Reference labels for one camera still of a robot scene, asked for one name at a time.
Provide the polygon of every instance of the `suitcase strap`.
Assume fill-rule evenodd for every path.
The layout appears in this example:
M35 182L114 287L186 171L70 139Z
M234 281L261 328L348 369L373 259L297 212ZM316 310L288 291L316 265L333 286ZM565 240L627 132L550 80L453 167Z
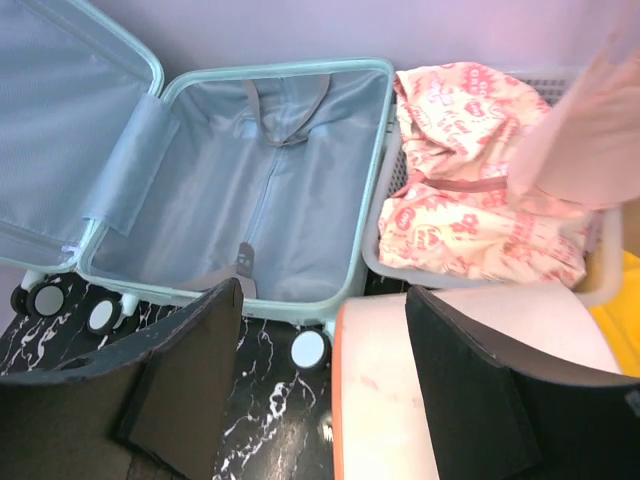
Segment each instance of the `suitcase strap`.
M306 142L309 139L309 135L300 133L300 129L305 126L305 124L311 119L311 117L313 117L313 114L316 113L316 110L318 110L318 107L327 96L327 93L329 93L329 86L331 85L331 75L319 75L318 80L320 81L320 93L318 94L318 97L315 99L307 113L295 125L293 132L287 135L284 140L273 140L267 133L267 129L262 122L262 112L260 111L260 97L258 95L258 90L256 89L255 83L251 80L244 80L242 82L247 91L249 107L251 108L253 116L256 119L256 123L258 124L258 128L260 129L260 133L262 133L262 137L269 145L271 145L272 147L283 147L285 145L296 145L298 143Z

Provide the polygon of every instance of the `white wall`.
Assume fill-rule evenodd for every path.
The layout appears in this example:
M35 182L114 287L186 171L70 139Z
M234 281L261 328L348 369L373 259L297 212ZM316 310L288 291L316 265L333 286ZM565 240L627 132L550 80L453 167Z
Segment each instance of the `white wall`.
M396 68L476 60L583 65L620 0L93 0L168 76L196 68L381 56Z

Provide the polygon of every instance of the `yellow cloth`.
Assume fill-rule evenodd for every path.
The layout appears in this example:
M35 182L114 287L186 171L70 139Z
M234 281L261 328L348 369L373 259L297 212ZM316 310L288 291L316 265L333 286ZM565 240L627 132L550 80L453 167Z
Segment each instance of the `yellow cloth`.
M606 305L590 309L623 373L640 377L640 258L624 253L620 293Z

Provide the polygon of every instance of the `wheel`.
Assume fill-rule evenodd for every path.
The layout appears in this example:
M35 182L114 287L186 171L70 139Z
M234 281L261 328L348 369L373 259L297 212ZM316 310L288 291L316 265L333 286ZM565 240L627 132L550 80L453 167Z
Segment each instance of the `wheel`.
M331 342L324 332L304 330L291 342L291 361L301 372L325 367L331 354Z
M29 292L22 288L21 285L18 285L13 289L13 292L11 292L11 308L13 308L13 311L18 315L29 315L29 312L27 312L28 294Z
M27 313L33 317L52 317L64 306L64 292L57 285L40 283L27 293Z
M122 305L118 300L108 298L98 302L87 319L87 330L96 335L108 335L121 323Z

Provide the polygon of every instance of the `open suitcase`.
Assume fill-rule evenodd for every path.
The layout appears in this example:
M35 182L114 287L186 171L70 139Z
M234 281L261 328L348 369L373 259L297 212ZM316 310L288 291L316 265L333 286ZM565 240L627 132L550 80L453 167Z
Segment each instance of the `open suitcase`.
M296 324L332 324L363 293L387 62L208 70L163 90L153 54L87 2L0 0L0 24L0 257L28 270L19 313L56 314L45 278L74 270L122 294L94 308L97 333L231 276L245 315Z

